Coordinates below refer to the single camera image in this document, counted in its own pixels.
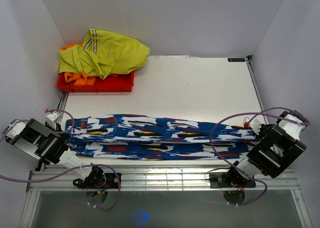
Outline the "blue white red patterned trousers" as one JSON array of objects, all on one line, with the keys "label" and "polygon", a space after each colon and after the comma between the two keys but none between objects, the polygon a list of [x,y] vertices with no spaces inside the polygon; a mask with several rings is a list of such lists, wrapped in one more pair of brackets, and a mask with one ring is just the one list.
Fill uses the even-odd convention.
[{"label": "blue white red patterned trousers", "polygon": [[257,140],[239,126],[114,114],[68,119],[68,145],[78,156],[145,161],[217,160],[244,157]]}]

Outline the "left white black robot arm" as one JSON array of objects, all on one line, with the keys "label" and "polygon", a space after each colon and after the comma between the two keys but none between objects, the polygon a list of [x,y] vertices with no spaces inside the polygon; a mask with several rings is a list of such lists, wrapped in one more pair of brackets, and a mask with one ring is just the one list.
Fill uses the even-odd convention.
[{"label": "left white black robot arm", "polygon": [[7,143],[46,165],[55,164],[73,169],[77,177],[73,184],[78,188],[99,189],[107,183],[101,168],[90,166],[71,151],[66,135],[59,134],[35,119],[14,119],[2,135]]}]

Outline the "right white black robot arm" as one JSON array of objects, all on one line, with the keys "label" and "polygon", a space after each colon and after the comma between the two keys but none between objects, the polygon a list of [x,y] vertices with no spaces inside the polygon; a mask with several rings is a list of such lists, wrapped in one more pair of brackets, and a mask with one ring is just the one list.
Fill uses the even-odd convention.
[{"label": "right white black robot arm", "polygon": [[263,124],[257,119],[246,117],[243,124],[251,128],[257,144],[249,151],[246,159],[234,165],[242,171],[230,167],[225,175],[232,187],[248,187],[250,178],[257,174],[276,178],[291,165],[307,148],[300,141],[300,133],[306,128],[307,119],[296,110],[284,111],[275,124]]}]

